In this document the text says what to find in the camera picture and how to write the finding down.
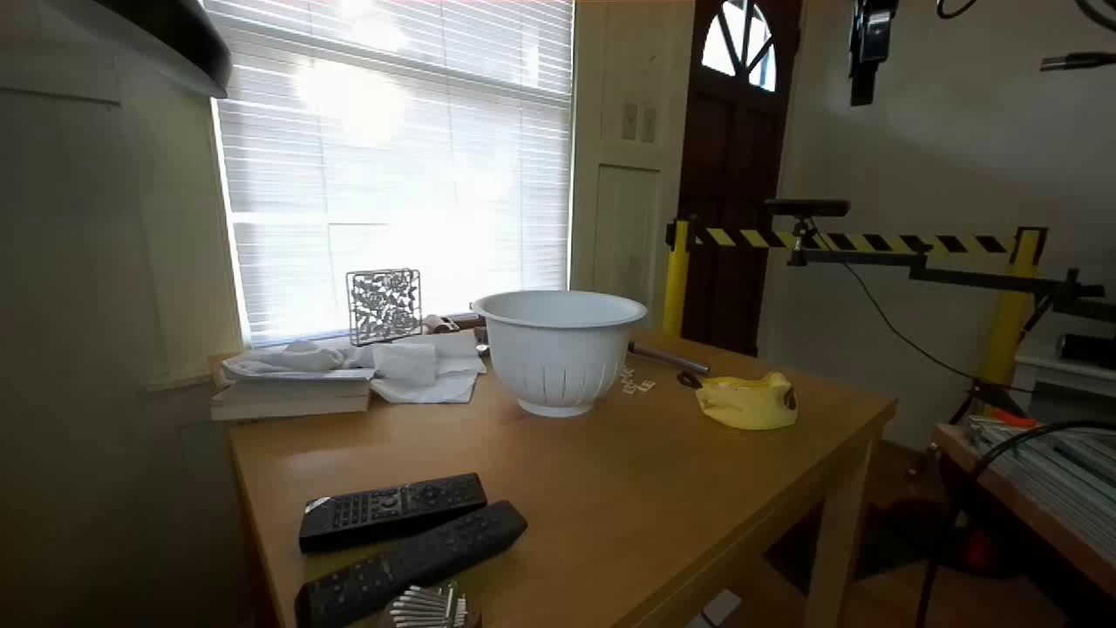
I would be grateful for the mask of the grey spatula with metal handle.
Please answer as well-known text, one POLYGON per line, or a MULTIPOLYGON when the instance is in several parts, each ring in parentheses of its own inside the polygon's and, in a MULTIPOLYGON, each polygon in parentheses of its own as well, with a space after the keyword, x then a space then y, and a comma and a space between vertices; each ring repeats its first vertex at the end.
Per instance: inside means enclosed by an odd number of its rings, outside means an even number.
POLYGON ((679 368, 677 381, 689 384, 689 388, 703 388, 703 381, 712 373, 709 362, 697 362, 697 359, 689 359, 689 356, 673 356, 673 351, 668 351, 668 350, 654 350, 654 346, 640 346, 640 341, 627 341, 627 350, 632 350, 636 356, 646 356, 646 359, 660 359, 660 362, 668 362, 668 365, 677 365, 677 368, 679 368))

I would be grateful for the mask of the white plastic bowl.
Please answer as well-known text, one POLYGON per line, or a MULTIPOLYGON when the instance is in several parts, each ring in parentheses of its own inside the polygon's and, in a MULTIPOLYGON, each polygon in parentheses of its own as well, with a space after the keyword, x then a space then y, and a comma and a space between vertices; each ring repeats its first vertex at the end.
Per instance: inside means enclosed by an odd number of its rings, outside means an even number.
POLYGON ((646 306, 590 290, 512 290, 475 304, 497 381, 542 417, 586 416, 620 376, 646 306))

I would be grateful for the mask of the scattered letter tiles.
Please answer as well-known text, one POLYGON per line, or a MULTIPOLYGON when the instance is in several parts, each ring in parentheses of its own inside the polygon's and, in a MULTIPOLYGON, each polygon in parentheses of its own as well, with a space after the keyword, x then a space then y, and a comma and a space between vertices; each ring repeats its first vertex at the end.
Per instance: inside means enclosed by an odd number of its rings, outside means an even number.
POLYGON ((655 381, 636 373, 636 368, 623 368, 620 373, 620 393, 650 393, 655 388, 655 381))

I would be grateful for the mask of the white crumpled paper towel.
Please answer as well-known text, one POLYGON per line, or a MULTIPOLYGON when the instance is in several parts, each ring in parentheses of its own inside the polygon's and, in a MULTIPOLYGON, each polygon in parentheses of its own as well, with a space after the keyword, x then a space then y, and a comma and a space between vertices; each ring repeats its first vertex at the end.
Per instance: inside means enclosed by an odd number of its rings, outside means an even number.
POLYGON ((375 350, 371 388, 390 405, 464 405, 483 373, 471 332, 414 334, 375 350))

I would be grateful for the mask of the yellow black striped barrier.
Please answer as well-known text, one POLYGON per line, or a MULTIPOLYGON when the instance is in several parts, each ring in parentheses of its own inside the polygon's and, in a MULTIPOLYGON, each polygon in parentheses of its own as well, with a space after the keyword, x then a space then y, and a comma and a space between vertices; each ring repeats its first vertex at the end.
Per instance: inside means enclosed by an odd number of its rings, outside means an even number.
POLYGON ((685 332, 689 270, 696 246, 719 251, 785 251, 793 266, 834 260, 849 270, 859 266, 898 266, 911 280, 998 290, 994 332, 985 350, 985 362, 975 384, 1013 384, 1014 350, 1021 346, 1041 306, 1052 299, 1056 286, 1041 274, 1047 246, 1047 227, 1018 227, 1013 236, 994 234, 849 234, 819 229, 809 216, 799 216, 793 229, 771 227, 712 227, 697 218, 673 218, 668 227, 668 286, 663 286, 663 332, 685 332), (963 270, 934 269, 934 255, 1006 255, 1008 270, 963 270))

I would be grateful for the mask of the patterned white cube box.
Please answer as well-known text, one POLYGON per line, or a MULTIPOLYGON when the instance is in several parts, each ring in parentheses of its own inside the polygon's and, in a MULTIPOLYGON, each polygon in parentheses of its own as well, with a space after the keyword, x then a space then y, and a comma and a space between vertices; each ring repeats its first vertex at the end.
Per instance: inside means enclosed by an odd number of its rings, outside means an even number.
POLYGON ((419 269, 363 269, 344 274, 350 337, 355 346, 396 341, 422 329, 419 269))

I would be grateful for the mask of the yellow cloth pouch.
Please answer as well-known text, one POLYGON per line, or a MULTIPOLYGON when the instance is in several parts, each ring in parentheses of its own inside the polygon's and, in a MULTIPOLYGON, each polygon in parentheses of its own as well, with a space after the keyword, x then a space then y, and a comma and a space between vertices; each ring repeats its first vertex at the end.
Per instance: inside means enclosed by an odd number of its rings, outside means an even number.
POLYGON ((728 430, 790 430, 799 423, 797 384, 785 373, 704 376, 697 409, 728 430))

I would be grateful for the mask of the white window blinds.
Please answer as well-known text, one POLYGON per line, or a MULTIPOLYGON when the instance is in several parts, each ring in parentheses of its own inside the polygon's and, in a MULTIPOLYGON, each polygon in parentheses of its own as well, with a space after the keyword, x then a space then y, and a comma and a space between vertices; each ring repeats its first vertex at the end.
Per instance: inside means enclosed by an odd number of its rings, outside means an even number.
POLYGON ((422 306, 555 290, 572 246, 572 0, 203 0, 247 337, 344 325, 344 280, 422 306))

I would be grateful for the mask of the upper black remote control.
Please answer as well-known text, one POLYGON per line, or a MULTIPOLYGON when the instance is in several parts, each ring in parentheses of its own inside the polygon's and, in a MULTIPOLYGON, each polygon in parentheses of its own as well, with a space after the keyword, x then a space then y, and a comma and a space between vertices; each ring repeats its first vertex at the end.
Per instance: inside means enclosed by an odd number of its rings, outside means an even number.
POLYGON ((337 551, 433 530, 489 503, 477 475, 446 475, 390 487, 319 495, 304 507, 300 551, 337 551))

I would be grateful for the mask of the black remote control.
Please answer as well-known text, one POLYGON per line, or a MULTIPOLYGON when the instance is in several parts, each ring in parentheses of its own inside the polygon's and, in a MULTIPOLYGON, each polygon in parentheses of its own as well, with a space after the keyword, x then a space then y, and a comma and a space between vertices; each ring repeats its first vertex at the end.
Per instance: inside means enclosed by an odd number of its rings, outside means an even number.
POLYGON ((319 495, 304 507, 300 551, 337 551, 433 530, 489 503, 477 475, 446 475, 390 487, 319 495))
POLYGON ((398 539, 381 555, 304 581, 298 593, 298 628, 350 628, 387 608, 410 587, 433 587, 504 555, 525 530, 528 520, 512 503, 491 503, 398 539))

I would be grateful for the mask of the dark wooden door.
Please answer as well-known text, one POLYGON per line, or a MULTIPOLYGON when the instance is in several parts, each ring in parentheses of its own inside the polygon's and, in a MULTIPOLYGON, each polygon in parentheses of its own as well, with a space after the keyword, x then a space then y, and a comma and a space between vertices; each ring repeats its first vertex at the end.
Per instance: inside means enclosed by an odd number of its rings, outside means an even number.
MULTIPOLYGON (((766 227, 799 52, 804 0, 696 0, 690 84, 677 216, 703 227, 766 227)), ((755 351, 766 255, 697 246, 685 334, 755 351)))

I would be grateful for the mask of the silver foil cup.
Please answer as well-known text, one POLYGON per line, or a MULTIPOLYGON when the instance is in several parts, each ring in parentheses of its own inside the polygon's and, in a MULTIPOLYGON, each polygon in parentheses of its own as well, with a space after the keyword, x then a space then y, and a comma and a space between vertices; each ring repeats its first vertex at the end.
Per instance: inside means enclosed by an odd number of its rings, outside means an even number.
POLYGON ((410 587, 387 604, 390 628, 475 628, 477 615, 456 587, 410 587))

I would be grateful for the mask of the lower black remote control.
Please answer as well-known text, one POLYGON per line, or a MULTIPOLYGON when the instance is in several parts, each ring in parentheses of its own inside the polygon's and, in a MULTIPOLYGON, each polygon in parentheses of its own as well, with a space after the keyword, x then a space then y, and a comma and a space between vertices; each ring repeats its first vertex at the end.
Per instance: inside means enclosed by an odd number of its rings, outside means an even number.
POLYGON ((387 608, 410 587, 433 587, 504 555, 525 530, 528 520, 512 503, 491 503, 398 539, 381 555, 304 581, 298 593, 298 628, 350 628, 387 608))

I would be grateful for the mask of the wooden side shelf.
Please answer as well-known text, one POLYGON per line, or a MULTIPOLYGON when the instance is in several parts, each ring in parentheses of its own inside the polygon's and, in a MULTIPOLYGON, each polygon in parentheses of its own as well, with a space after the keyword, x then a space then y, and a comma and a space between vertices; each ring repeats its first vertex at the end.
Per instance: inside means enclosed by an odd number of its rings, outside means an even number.
POLYGON ((937 425, 934 447, 958 470, 965 510, 1002 510, 1099 595, 1116 595, 1116 430, 1106 423, 937 425))

